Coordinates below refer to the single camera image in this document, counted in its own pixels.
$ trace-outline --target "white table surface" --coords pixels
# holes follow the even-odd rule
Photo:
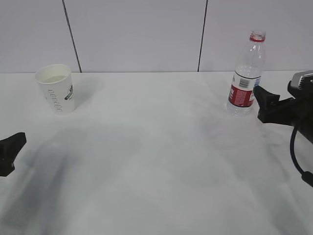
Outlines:
[[[287,98],[294,72],[265,72]],[[313,188],[291,127],[225,110],[232,72],[73,74],[56,116],[34,74],[0,75],[0,139],[25,132],[0,179],[1,235],[309,235]],[[313,170],[313,145],[296,154]]]

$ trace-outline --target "clear plastic bottle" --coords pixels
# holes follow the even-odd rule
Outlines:
[[[253,90],[260,83],[265,64],[265,35],[265,32],[251,32],[249,43],[237,60],[226,104],[232,115],[245,116],[252,109]]]

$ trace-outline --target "white wall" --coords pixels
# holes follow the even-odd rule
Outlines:
[[[2,0],[0,72],[34,72],[55,63],[79,70],[61,0]]]
[[[200,71],[234,70],[251,29],[267,32],[267,70],[312,70],[312,10],[312,0],[209,0]]]
[[[66,0],[82,70],[197,71],[205,0]]]
[[[206,0],[65,0],[85,72],[196,71]],[[209,0],[200,71],[233,71],[251,29],[267,70],[313,69],[313,0]],[[0,1],[0,72],[78,71],[62,0]]]

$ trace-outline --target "red label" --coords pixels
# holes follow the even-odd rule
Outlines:
[[[239,107],[250,107],[253,104],[252,91],[243,91],[231,85],[229,101]]]

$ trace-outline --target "white paper cup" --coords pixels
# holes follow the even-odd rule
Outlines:
[[[53,111],[64,115],[75,109],[70,68],[49,65],[36,72],[35,79]]]

